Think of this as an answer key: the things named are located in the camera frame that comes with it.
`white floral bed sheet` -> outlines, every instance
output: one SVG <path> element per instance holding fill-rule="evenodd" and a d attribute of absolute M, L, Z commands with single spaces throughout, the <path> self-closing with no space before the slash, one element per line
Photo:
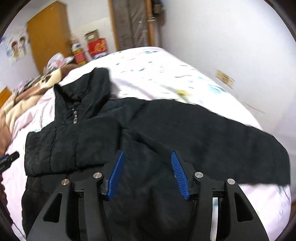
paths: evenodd
<path fill-rule="evenodd" d="M 72 70 L 60 85 L 69 84 L 96 67 L 109 69 L 113 98 L 174 99 L 201 105 L 226 118 L 262 129 L 251 113 L 231 94 L 161 48 L 143 47 L 110 54 Z M 15 226 L 13 230 L 21 240 L 25 240 L 21 215 L 21 198 L 27 180 L 24 170 L 25 140 L 28 132 L 40 131 L 54 120 L 54 102 L 54 92 L 50 89 L 34 107 L 18 118 L 7 150 L 7 153 L 20 153 L 20 158 L 3 173 L 3 184 L 6 187 L 8 210 L 22 234 Z M 289 220 L 289 187 L 264 184 L 243 184 L 240 187 L 259 215 L 270 241 L 275 240 Z M 215 198 L 212 241 L 216 236 L 217 216 L 218 200 Z"/>

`wooden wardrobe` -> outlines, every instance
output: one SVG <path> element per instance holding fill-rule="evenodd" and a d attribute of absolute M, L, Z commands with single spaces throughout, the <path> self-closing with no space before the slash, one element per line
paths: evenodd
<path fill-rule="evenodd" d="M 32 54 L 40 74 L 53 55 L 71 56 L 67 6 L 54 2 L 27 23 Z"/>

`zipper pull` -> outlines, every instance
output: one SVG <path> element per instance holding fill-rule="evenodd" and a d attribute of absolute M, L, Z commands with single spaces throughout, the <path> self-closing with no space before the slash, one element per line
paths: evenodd
<path fill-rule="evenodd" d="M 77 123 L 77 111 L 74 111 L 74 121 L 73 121 L 73 124 L 76 124 Z"/>

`wooden door frame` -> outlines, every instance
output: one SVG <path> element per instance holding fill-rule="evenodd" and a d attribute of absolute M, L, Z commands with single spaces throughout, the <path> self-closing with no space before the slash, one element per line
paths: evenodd
<path fill-rule="evenodd" d="M 146 18 L 152 18 L 153 13 L 152 13 L 152 2 L 151 2 L 151 0 L 143 0 L 143 1 L 145 1 Z M 113 36 L 114 36 L 114 40 L 115 40 L 116 51 L 119 51 L 120 46 L 119 46 L 119 43 L 118 43 L 118 36 L 117 36 L 117 31 L 116 31 L 116 26 L 115 26 L 114 8 L 113 8 L 112 0 L 108 0 L 108 7 L 109 7 L 109 12 L 110 12 L 110 17 L 111 17 L 112 31 L 113 31 Z M 147 30 L 148 30 L 149 45 L 150 46 L 155 46 L 153 22 L 146 22 L 146 23 L 147 23 Z"/>

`door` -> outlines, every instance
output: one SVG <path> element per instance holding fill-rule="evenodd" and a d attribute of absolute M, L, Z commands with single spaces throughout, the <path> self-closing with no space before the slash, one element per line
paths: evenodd
<path fill-rule="evenodd" d="M 117 51 L 154 46 L 151 0 L 109 0 Z"/>

